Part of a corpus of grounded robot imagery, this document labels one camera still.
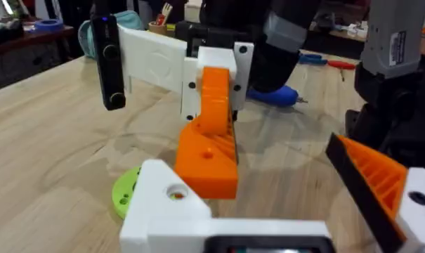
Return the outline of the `bare white left gripper left finger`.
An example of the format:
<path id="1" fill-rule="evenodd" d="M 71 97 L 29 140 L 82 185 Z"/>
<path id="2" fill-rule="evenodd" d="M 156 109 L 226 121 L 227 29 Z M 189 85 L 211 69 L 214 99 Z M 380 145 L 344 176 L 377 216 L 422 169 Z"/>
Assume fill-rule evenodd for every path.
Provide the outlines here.
<path id="1" fill-rule="evenodd" d="M 211 210 L 165 162 L 143 163 L 119 234 L 122 252 L 201 252 Z"/>

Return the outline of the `finger of the white orange right gripper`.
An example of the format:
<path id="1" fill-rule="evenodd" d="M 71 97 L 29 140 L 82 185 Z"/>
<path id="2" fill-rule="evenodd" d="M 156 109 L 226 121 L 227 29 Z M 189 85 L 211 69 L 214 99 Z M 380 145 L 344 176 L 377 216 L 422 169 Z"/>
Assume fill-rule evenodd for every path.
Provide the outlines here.
<path id="1" fill-rule="evenodd" d="M 199 47 L 196 58 L 183 63 L 181 115 L 199 117 L 202 133 L 224 135 L 230 113 L 230 85 L 237 74 L 234 52 L 227 48 Z"/>
<path id="2" fill-rule="evenodd" d="M 236 76 L 231 87 L 231 106 L 233 121 L 237 120 L 238 111 L 244 107 L 251 72 L 254 44 L 236 41 L 234 43 L 234 56 L 237 66 Z"/>

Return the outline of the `white orange left gripper right finger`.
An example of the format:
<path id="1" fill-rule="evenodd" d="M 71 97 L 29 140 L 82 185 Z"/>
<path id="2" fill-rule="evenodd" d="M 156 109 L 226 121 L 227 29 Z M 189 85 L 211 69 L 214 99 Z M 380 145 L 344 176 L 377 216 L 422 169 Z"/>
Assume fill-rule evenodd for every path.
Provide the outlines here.
<path id="1" fill-rule="evenodd" d="M 325 153 L 344 182 L 379 252 L 425 252 L 425 168 L 332 134 Z"/>

